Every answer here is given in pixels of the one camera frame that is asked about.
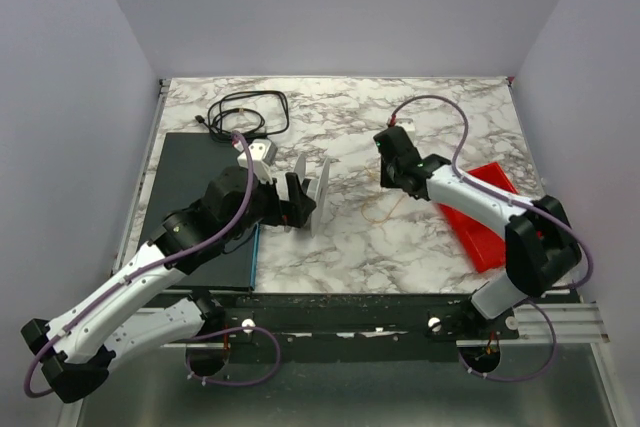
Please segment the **grey plastic cable spool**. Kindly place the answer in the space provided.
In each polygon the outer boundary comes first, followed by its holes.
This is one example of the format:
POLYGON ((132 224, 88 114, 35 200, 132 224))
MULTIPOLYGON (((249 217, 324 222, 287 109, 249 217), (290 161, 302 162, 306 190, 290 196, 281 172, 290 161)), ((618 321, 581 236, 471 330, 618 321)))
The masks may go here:
POLYGON ((310 180, 307 195, 316 202, 316 209, 302 230, 307 230, 310 235, 314 237, 319 231, 328 192, 330 160, 328 158, 324 160, 320 175, 317 178, 309 178, 306 176, 306 166, 307 158, 304 154, 300 154, 292 172, 297 173, 301 178, 310 180))

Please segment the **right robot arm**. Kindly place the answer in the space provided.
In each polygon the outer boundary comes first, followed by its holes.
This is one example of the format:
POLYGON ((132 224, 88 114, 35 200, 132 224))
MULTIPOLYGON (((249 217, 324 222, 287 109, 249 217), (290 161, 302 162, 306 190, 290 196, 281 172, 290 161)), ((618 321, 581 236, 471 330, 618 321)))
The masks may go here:
POLYGON ((400 189, 484 225, 505 243, 505 269, 469 299, 473 319, 493 320, 516 304, 539 297, 582 259, 567 231, 562 204, 551 196, 531 200, 470 176, 446 158, 422 158, 407 132, 391 126, 374 136, 383 188, 400 189))

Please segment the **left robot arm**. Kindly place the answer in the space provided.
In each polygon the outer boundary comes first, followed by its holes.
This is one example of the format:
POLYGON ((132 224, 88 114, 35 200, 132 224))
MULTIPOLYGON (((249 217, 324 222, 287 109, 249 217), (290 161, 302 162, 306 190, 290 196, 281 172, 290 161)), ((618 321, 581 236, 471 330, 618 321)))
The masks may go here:
POLYGON ((23 384, 26 396, 54 394, 73 403, 149 349, 237 333, 223 306, 208 294, 191 294, 145 320, 134 316, 259 224, 315 231, 328 174, 308 179, 298 163, 285 181, 288 197, 281 199, 276 182, 261 179, 251 165, 224 169, 200 199, 168 215, 129 263, 85 300, 51 320, 27 322, 21 335, 34 358, 23 384))

